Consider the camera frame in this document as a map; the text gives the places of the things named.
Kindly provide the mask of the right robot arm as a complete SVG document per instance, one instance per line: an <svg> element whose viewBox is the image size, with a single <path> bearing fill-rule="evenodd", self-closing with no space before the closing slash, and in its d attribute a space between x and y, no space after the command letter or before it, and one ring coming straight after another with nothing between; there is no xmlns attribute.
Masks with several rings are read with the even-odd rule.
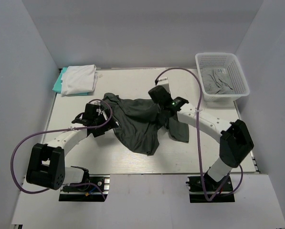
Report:
<svg viewBox="0 0 285 229"><path fill-rule="evenodd" d="M229 122L195 108L184 98L172 99L161 85L149 90L148 94L164 111L176 115L179 122L195 127L219 143L219 158L205 175L208 189L217 190L222 185L222 179L237 168L254 148L248 128L242 120Z"/></svg>

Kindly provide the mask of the dark grey t-shirt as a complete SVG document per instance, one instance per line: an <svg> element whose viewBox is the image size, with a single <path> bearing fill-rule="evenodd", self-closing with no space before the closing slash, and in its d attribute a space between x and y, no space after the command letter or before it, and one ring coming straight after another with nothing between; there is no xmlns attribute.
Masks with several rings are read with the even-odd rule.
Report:
<svg viewBox="0 0 285 229"><path fill-rule="evenodd" d="M153 155L159 147L158 130L162 127L168 130L172 139L189 142L189 126L151 99L122 99L119 95L106 93L103 101L110 105L113 119L119 124L114 129L115 136L134 153Z"/></svg>

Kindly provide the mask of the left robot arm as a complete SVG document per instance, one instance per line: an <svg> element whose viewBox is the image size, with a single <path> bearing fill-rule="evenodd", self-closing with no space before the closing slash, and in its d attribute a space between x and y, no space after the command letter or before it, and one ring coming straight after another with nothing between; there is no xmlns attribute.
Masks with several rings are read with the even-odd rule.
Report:
<svg viewBox="0 0 285 229"><path fill-rule="evenodd" d="M87 103L84 112L78 114L68 129L53 140L33 146L26 180L28 183L58 190L63 185L74 184L79 190L90 186L89 171L83 167L66 167L65 156L81 141L94 138L117 128L113 110L105 102Z"/></svg>

